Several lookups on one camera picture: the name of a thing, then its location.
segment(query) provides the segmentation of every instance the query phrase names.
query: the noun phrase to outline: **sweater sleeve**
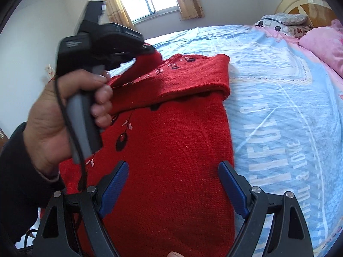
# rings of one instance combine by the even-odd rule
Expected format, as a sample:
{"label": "sweater sleeve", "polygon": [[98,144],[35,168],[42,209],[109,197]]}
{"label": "sweater sleeve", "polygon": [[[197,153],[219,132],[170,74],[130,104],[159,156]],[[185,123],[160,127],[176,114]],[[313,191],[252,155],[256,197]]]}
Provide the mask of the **sweater sleeve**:
{"label": "sweater sleeve", "polygon": [[33,167],[23,140],[25,126],[15,130],[0,154],[0,222],[13,243],[36,222],[38,208],[65,188],[60,177],[49,181]]}

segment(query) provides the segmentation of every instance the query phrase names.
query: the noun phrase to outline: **blue gripper pad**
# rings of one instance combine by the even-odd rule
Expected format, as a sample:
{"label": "blue gripper pad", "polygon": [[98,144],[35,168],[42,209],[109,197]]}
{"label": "blue gripper pad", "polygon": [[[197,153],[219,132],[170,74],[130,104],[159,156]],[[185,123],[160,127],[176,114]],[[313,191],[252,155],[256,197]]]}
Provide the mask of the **blue gripper pad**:
{"label": "blue gripper pad", "polygon": [[247,197],[224,161],[219,163],[218,176],[235,212],[245,219],[250,213],[247,207]]}
{"label": "blue gripper pad", "polygon": [[107,214],[111,213],[121,190],[126,183],[129,176],[129,165],[124,162],[118,169],[117,173],[112,178],[112,181],[107,186],[102,195],[101,207],[99,209],[99,216],[104,218]]}

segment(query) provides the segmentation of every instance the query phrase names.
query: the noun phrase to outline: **window frame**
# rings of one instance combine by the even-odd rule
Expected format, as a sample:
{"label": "window frame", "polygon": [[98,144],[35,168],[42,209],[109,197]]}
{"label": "window frame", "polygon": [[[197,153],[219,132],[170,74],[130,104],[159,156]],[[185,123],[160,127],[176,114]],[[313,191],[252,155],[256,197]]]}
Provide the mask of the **window frame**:
{"label": "window frame", "polygon": [[153,19],[153,18],[156,18],[158,16],[162,16],[162,15],[165,15],[165,14],[168,14],[168,13],[172,13],[172,12],[179,12],[180,11],[180,8],[178,5],[174,6],[174,7],[169,7],[169,8],[165,8],[165,9],[162,9],[162,10],[155,10],[155,7],[154,7],[154,3],[151,1],[151,5],[152,5],[152,9],[150,7],[150,4],[148,2],[148,0],[145,0],[146,2],[146,5],[148,7],[148,10],[149,10],[149,14],[148,15],[144,15],[138,19],[135,19],[135,20],[132,20],[133,24],[137,24],[137,23],[140,23],[142,21],[145,21],[145,20],[149,20],[149,19]]}

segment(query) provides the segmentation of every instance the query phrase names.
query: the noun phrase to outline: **wooden furniture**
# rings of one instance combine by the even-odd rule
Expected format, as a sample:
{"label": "wooden furniture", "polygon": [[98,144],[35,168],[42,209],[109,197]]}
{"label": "wooden furniture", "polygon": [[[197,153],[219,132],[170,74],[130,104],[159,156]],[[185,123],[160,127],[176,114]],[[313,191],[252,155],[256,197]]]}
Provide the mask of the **wooden furniture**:
{"label": "wooden furniture", "polygon": [[305,14],[307,24],[313,27],[330,26],[337,19],[335,13],[325,0],[282,0],[275,13]]}
{"label": "wooden furniture", "polygon": [[7,141],[8,141],[8,138],[7,138],[6,134],[0,128],[0,152],[2,150],[2,147],[5,145],[5,143]]}

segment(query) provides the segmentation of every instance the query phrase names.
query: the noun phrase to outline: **finger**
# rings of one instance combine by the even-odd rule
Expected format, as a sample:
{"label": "finger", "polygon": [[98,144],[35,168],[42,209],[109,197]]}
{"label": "finger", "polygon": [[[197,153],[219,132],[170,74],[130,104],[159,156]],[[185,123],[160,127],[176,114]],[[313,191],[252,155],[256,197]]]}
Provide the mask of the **finger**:
{"label": "finger", "polygon": [[96,117],[107,114],[112,109],[112,103],[110,101],[105,102],[103,105],[94,104],[90,108],[91,114]]}
{"label": "finger", "polygon": [[183,255],[181,255],[180,253],[177,253],[177,252],[170,252],[167,257],[184,257]]}
{"label": "finger", "polygon": [[109,74],[109,72],[107,70],[104,70],[101,73],[102,76],[105,76],[107,78],[107,80],[109,80],[111,78],[111,75]]}
{"label": "finger", "polygon": [[106,77],[78,69],[61,76],[58,79],[58,89],[61,98],[67,99],[79,90],[93,91],[99,89],[105,83],[107,83]]}
{"label": "finger", "polygon": [[112,121],[110,114],[105,114],[95,119],[95,123],[98,127],[105,129],[106,127],[110,126]]}
{"label": "finger", "polygon": [[104,85],[99,90],[95,92],[95,101],[98,104],[104,104],[109,101],[113,95],[111,86]]}

